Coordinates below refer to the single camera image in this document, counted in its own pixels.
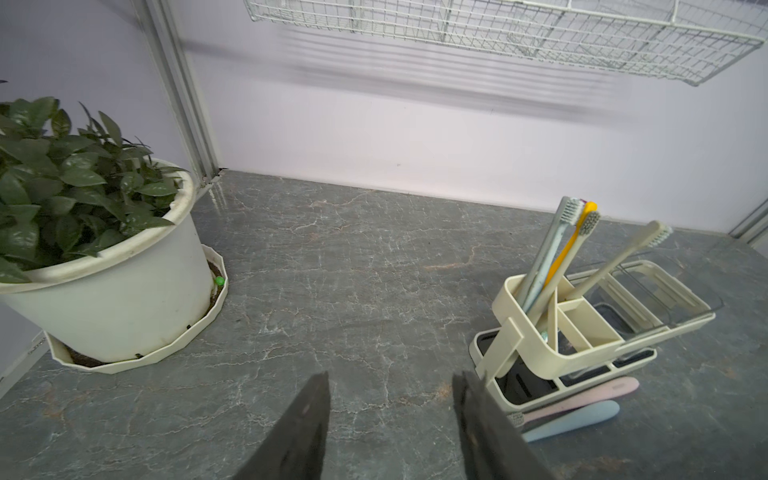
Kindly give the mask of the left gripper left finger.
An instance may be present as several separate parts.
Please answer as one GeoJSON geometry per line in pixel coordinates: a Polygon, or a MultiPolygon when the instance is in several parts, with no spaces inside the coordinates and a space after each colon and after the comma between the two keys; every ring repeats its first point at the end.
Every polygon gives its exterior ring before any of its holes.
{"type": "Polygon", "coordinates": [[[319,479],[331,413],[329,374],[311,376],[236,479],[319,479]]]}

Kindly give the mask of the light blue toothbrush vertical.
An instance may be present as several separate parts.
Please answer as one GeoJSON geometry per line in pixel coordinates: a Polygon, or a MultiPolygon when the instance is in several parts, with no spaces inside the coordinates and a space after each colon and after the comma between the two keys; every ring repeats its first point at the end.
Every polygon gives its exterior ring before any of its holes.
{"type": "Polygon", "coordinates": [[[531,284],[531,287],[530,287],[530,290],[528,292],[528,296],[526,298],[526,301],[525,301],[524,305],[522,306],[522,309],[525,312],[528,312],[530,310],[530,308],[532,307],[534,301],[536,300],[537,296],[539,295],[539,292],[542,289],[544,280],[546,279],[546,276],[547,276],[547,273],[549,271],[549,268],[550,268],[550,266],[551,266],[551,264],[553,262],[554,255],[557,252],[557,249],[558,249],[558,247],[559,247],[559,245],[561,243],[562,237],[563,237],[566,229],[569,226],[574,226],[576,224],[577,220],[580,217],[580,214],[581,214],[581,211],[582,211],[582,208],[583,208],[583,202],[579,198],[575,198],[575,197],[571,197],[571,198],[572,198],[572,206],[571,206],[572,210],[570,211],[570,213],[571,213],[572,217],[570,218],[570,223],[569,224],[563,223],[563,224],[561,224],[558,227],[558,229],[557,229],[557,231],[555,233],[555,236],[553,237],[553,239],[552,239],[552,241],[551,241],[551,243],[549,245],[549,249],[545,253],[544,260],[543,260],[543,262],[542,262],[542,264],[541,264],[541,266],[539,268],[539,271],[538,271],[538,273],[537,273],[533,283],[531,284]]]}

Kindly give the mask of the grey-green toothbrush vertical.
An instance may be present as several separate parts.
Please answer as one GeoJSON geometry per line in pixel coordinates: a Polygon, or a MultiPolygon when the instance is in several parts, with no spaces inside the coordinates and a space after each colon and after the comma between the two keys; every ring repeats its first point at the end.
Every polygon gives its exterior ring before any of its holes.
{"type": "Polygon", "coordinates": [[[570,223],[570,218],[572,217],[570,213],[570,211],[572,210],[571,206],[572,206],[572,198],[569,196],[563,196],[559,203],[558,209],[555,213],[555,217],[552,220],[547,230],[547,233],[544,237],[544,240],[537,251],[537,254],[534,258],[531,269],[525,275],[521,285],[519,286],[516,292],[515,298],[520,304],[520,306],[523,306],[526,301],[531,284],[533,283],[539,271],[539,268],[544,260],[545,253],[549,249],[549,245],[553,237],[555,236],[555,233],[558,227],[563,223],[565,224],[570,223]]]}

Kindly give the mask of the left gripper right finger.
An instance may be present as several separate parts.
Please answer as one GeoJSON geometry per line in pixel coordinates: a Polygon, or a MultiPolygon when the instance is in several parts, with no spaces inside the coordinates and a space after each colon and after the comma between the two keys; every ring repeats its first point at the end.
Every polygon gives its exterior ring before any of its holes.
{"type": "Polygon", "coordinates": [[[452,376],[453,406],[465,476],[473,480],[537,480],[554,475],[470,371],[452,376]]]}

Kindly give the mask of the yellow toothbrush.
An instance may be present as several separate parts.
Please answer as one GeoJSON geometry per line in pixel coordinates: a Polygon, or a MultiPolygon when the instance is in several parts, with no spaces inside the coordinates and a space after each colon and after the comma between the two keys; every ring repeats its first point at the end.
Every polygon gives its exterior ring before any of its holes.
{"type": "Polygon", "coordinates": [[[588,237],[589,235],[591,235],[595,230],[597,224],[599,223],[600,219],[601,219],[601,215],[598,210],[598,205],[592,201],[584,201],[584,205],[583,205],[580,217],[577,220],[577,224],[574,228],[574,231],[571,237],[569,238],[565,247],[560,251],[557,258],[553,261],[548,271],[548,274],[544,283],[545,286],[547,286],[552,281],[552,278],[560,270],[560,267],[564,263],[566,258],[570,256],[570,251],[574,248],[574,245],[578,242],[579,238],[588,237]]]}

